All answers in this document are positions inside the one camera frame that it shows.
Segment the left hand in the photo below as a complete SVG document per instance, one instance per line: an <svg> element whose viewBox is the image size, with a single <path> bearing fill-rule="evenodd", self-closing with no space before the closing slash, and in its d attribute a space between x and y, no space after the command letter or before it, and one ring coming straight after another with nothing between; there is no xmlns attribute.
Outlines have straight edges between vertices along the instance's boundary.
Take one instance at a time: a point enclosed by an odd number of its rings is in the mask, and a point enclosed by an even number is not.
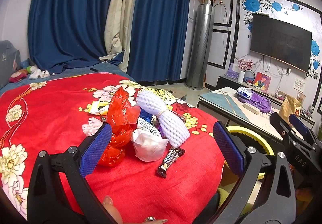
<svg viewBox="0 0 322 224"><path fill-rule="evenodd" d="M120 212L117 210L117 208L114 206L114 202L110 196L104 197L102 205L105 208L105 210L113 217L113 219L117 223L124 224L122 216L121 216ZM142 224L144 224L144 223L162 224L162 223L166 223L166 222L168 222L167 219L160 219L160 220L153 219L153 220L145 220L142 222Z"/></svg>

